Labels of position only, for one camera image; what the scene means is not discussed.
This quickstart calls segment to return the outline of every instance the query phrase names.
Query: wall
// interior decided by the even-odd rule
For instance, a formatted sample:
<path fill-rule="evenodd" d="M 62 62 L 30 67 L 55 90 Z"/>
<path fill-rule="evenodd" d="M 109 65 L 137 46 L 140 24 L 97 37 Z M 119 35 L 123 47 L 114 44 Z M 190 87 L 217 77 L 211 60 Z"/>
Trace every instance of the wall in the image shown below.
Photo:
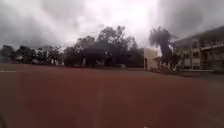
<path fill-rule="evenodd" d="M 147 61 L 144 63 L 144 67 L 147 68 L 147 70 L 151 70 L 152 68 L 158 68 L 158 64 L 154 60 L 156 57 L 158 57 L 158 51 L 147 48 L 144 49 L 144 60 Z"/>

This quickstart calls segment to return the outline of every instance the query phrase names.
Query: red ground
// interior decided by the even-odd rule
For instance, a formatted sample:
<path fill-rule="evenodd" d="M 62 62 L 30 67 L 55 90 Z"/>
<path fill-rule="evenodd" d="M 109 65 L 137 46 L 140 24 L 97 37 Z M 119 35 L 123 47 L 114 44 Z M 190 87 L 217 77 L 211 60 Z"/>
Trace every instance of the red ground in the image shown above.
<path fill-rule="evenodd" d="M 0 73 L 9 128 L 223 128 L 224 86 L 138 71 L 19 65 Z"/>

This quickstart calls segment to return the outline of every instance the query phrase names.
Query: cloudy sky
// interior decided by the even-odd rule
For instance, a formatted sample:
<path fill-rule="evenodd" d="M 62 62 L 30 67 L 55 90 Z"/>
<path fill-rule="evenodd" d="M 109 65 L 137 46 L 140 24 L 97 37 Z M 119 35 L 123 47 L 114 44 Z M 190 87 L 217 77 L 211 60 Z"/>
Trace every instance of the cloudy sky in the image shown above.
<path fill-rule="evenodd" d="M 72 45 L 124 25 L 140 46 L 163 26 L 178 37 L 224 25 L 223 0 L 0 0 L 0 45 Z"/>

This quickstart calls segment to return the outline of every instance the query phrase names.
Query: roof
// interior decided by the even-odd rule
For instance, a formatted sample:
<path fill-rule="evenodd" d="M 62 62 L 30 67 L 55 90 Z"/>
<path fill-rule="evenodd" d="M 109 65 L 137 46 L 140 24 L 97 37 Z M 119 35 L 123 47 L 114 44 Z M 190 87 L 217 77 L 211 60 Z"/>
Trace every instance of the roof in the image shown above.
<path fill-rule="evenodd" d="M 175 44 L 176 46 L 183 46 L 183 45 L 187 45 L 187 44 L 190 44 L 193 43 L 192 42 L 192 39 L 199 39 L 201 37 L 215 37 L 217 39 L 224 39 L 224 26 L 222 27 L 218 27 L 218 28 L 215 28 L 215 29 L 212 29 L 212 30 L 208 30 L 208 31 L 205 31 L 205 32 L 202 32 L 202 33 L 198 33 L 198 34 L 195 34 L 195 35 L 192 35 L 192 36 L 189 36 L 187 38 L 183 38 L 183 39 L 180 39 L 180 40 L 177 40 L 175 42 L 173 42 L 172 44 Z"/>

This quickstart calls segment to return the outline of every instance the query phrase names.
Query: building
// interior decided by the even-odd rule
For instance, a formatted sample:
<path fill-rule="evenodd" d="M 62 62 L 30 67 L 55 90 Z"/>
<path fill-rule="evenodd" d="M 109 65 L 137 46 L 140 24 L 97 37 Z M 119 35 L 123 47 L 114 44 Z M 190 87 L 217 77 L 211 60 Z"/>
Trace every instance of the building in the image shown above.
<path fill-rule="evenodd" d="M 158 57 L 158 51 L 145 48 L 144 49 L 144 68 L 146 70 L 153 70 L 158 68 L 158 63 L 155 58 Z"/>
<path fill-rule="evenodd" d="M 190 70 L 224 69 L 224 27 L 196 34 L 172 43 L 181 59 L 177 65 Z"/>

